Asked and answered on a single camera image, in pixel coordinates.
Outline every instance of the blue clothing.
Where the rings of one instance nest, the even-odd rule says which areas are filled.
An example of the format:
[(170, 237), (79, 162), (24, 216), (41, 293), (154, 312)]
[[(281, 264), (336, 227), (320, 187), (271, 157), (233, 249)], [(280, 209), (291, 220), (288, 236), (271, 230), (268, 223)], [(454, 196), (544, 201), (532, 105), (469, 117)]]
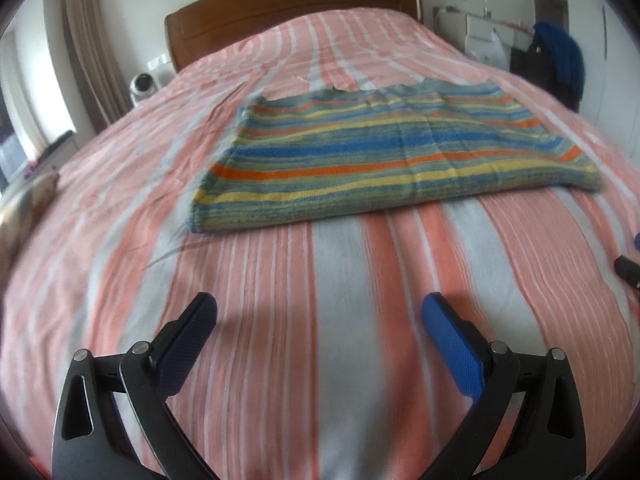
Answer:
[(542, 37), (554, 60), (556, 80), (568, 85), (580, 99), (584, 94), (584, 60), (575, 40), (553, 23), (537, 22), (534, 30)]

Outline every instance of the curtain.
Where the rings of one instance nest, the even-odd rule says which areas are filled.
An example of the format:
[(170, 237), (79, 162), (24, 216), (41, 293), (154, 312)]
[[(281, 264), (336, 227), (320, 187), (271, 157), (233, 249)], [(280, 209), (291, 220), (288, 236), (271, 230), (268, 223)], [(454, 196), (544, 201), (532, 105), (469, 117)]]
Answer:
[(11, 31), (6, 31), (0, 39), (0, 85), (6, 111), (24, 153), (29, 160), (37, 160), (49, 143), (27, 101), (15, 35)]
[(131, 108), (107, 38), (98, 0), (65, 0), (66, 18), (80, 67), (107, 124)]

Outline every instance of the blue gripper pad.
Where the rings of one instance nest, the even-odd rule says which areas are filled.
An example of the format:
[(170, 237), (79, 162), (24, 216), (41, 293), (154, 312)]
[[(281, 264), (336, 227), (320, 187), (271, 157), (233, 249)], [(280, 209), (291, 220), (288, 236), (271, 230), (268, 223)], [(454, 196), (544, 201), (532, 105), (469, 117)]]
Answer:
[(476, 402), (484, 389), (482, 361), (456, 326), (456, 321), (450, 318), (447, 311), (447, 307), (450, 307), (444, 303), (439, 293), (426, 296), (422, 302), (422, 323), (446, 362), (460, 393)]
[(182, 316), (172, 322), (184, 325), (158, 362), (156, 393), (161, 399), (176, 395), (187, 380), (204, 343), (216, 325), (216, 300), (209, 296), (197, 304), (192, 303)]

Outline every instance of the white plastic bag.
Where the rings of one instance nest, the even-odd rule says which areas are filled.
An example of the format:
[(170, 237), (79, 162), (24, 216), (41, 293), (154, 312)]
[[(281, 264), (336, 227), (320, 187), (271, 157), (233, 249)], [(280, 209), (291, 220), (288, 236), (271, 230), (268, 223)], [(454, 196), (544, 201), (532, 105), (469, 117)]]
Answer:
[(511, 56), (508, 56), (505, 52), (502, 42), (495, 31), (491, 33), (491, 41), (467, 36), (465, 40), (465, 55), (473, 61), (479, 61), (506, 72), (509, 71)]

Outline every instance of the metal screw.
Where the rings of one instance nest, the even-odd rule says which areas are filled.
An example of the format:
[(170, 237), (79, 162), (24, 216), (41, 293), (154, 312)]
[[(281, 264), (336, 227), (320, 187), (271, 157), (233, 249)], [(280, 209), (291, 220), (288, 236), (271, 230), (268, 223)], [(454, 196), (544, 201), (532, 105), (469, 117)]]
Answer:
[(494, 341), (491, 343), (491, 352), (494, 354), (506, 354), (509, 347), (502, 341)]
[(82, 348), (81, 350), (78, 350), (74, 354), (74, 361), (78, 361), (78, 362), (79, 361), (84, 361), (88, 355), (89, 355), (89, 352), (87, 350), (85, 350), (84, 348)]
[(145, 354), (149, 350), (149, 343), (146, 341), (138, 341), (135, 345), (131, 347), (131, 351), (135, 355)]
[(566, 359), (566, 354), (561, 348), (553, 348), (551, 355), (556, 361), (564, 361)]

